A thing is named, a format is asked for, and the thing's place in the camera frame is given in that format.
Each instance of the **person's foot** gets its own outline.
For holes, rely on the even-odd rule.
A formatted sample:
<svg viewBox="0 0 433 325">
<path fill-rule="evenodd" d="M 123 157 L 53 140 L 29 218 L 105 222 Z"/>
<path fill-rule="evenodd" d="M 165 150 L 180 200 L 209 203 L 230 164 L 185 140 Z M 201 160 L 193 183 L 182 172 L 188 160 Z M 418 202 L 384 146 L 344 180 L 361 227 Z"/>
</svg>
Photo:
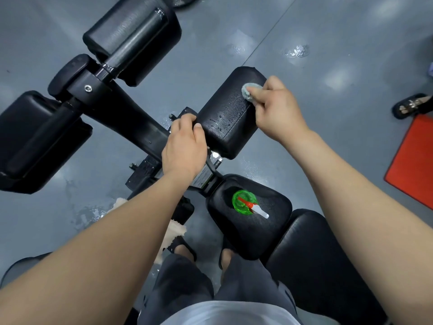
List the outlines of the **person's foot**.
<svg viewBox="0 0 433 325">
<path fill-rule="evenodd" d="M 403 120 L 411 114 L 418 114 L 419 106 L 428 102 L 429 99 L 430 96 L 427 96 L 424 93 L 418 93 L 396 103 L 392 108 L 392 113 L 399 120 Z"/>
<path fill-rule="evenodd" d="M 189 249 L 185 245 L 183 245 L 183 244 L 182 245 L 177 245 L 175 247 L 175 254 L 181 255 L 181 256 L 187 258 L 189 261 L 191 261 L 192 263 L 195 264 L 193 254 L 191 253 L 191 251 L 189 251 Z"/>
<path fill-rule="evenodd" d="M 235 255 L 235 252 L 231 249 L 224 249 L 221 251 L 221 267 L 223 268 L 223 273 L 227 270 L 230 265 L 230 261 L 232 257 Z"/>
</svg>

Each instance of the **black sandal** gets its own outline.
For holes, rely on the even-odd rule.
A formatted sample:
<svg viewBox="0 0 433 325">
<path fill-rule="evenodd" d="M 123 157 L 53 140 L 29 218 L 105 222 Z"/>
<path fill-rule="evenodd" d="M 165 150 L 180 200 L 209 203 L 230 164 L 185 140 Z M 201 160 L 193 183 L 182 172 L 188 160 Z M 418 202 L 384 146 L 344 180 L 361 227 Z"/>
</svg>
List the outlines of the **black sandal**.
<svg viewBox="0 0 433 325">
<path fill-rule="evenodd" d="M 412 114 L 418 114 L 419 106 L 423 104 L 419 99 L 424 97 L 427 97 L 425 93 L 417 93 L 396 103 L 392 108 L 393 115 L 399 120 L 403 120 Z"/>
<path fill-rule="evenodd" d="M 191 246 L 189 246 L 187 242 L 185 242 L 182 236 L 176 236 L 173 242 L 170 244 L 170 246 L 167 247 L 167 250 L 169 250 L 171 253 L 174 253 L 175 248 L 179 245 L 185 245 L 187 249 L 191 252 L 192 256 L 194 257 L 194 262 L 197 261 L 197 253 L 192 249 Z"/>
<path fill-rule="evenodd" d="M 227 237 L 224 236 L 223 238 L 223 246 L 221 248 L 221 253 L 219 254 L 219 261 L 218 261 L 218 266 L 219 268 L 222 270 L 223 266 L 221 265 L 221 259 L 223 257 L 223 250 L 224 249 L 229 249 L 232 250 L 233 252 L 237 253 L 235 247 L 229 242 L 229 240 L 227 239 Z"/>
</svg>

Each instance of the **black padded cushion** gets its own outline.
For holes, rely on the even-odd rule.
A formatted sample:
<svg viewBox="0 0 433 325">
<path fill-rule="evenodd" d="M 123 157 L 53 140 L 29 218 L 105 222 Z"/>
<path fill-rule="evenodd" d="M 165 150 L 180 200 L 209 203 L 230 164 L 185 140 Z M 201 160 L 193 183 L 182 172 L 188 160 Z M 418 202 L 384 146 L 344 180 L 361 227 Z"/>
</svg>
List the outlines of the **black padded cushion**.
<svg viewBox="0 0 433 325">
<path fill-rule="evenodd" d="M 234 159 L 257 130 L 256 109 L 242 97 L 245 83 L 264 85 L 266 77 L 254 67 L 238 67 L 197 115 L 210 149 Z"/>
<path fill-rule="evenodd" d="M 246 189 L 257 197 L 260 207 L 269 214 L 243 215 L 232 204 L 235 192 Z M 287 229 L 292 203 L 290 200 L 259 183 L 237 174 L 224 176 L 221 184 L 206 199 L 210 216 L 237 252 L 245 259 L 267 258 Z"/>
<path fill-rule="evenodd" d="M 387 317 L 317 212 L 293 211 L 290 227 L 266 268 L 306 311 L 340 324 L 383 324 Z"/>
</svg>

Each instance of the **leg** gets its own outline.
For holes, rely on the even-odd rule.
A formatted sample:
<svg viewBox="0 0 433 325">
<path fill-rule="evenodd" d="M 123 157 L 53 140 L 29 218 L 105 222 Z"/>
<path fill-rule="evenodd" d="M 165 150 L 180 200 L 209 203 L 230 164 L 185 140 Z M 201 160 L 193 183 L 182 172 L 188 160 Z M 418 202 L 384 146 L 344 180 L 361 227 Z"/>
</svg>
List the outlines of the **leg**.
<svg viewBox="0 0 433 325">
<path fill-rule="evenodd" d="M 274 281 L 259 260 L 245 260 L 225 249 L 222 251 L 221 265 L 221 288 L 215 295 L 215 300 L 260 302 L 279 306 L 300 322 L 290 291 L 284 284 Z"/>
<path fill-rule="evenodd" d="M 137 323 L 160 324 L 183 308 L 213 298 L 210 279 L 195 266 L 191 252 L 179 245 L 175 253 L 164 260 Z"/>
</svg>

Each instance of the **cloth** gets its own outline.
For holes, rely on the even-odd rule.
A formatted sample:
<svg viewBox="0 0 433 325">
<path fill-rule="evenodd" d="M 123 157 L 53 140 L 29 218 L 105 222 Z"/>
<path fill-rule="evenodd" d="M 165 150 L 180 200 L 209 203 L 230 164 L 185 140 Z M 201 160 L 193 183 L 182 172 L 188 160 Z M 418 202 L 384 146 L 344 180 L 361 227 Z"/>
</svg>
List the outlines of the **cloth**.
<svg viewBox="0 0 433 325">
<path fill-rule="evenodd" d="M 107 213 L 115 210 L 116 208 L 122 206 L 127 202 L 124 198 L 118 198 L 113 205 L 113 208 L 109 210 Z M 161 247 L 159 248 L 158 254 L 153 263 L 162 264 L 162 251 L 170 246 L 171 242 L 175 239 L 176 236 L 183 236 L 187 232 L 187 228 L 179 224 L 177 221 L 170 220 L 168 224 L 167 231 L 165 232 L 164 239 L 162 240 Z"/>
<path fill-rule="evenodd" d="M 257 84 L 257 83 L 245 83 L 243 85 L 243 87 L 242 87 L 242 97 L 244 97 L 244 99 L 246 101 L 249 101 L 250 103 L 252 103 L 254 101 L 254 98 L 246 90 L 247 87 L 256 87 L 256 88 L 259 88 L 259 89 L 263 89 L 263 87 L 260 84 Z"/>
<path fill-rule="evenodd" d="M 284 284 L 272 279 L 259 260 L 245 260 L 233 256 L 218 293 L 210 279 L 187 258 L 169 255 L 162 264 L 152 293 L 143 305 L 138 325 L 194 324 L 193 320 L 208 319 L 204 324 L 222 324 L 223 319 L 257 316 L 259 324 L 279 324 L 274 315 L 285 314 L 282 324 L 299 325 L 295 302 Z M 184 316 L 194 315 L 193 319 Z M 224 321 L 225 325 L 235 322 Z"/>
</svg>

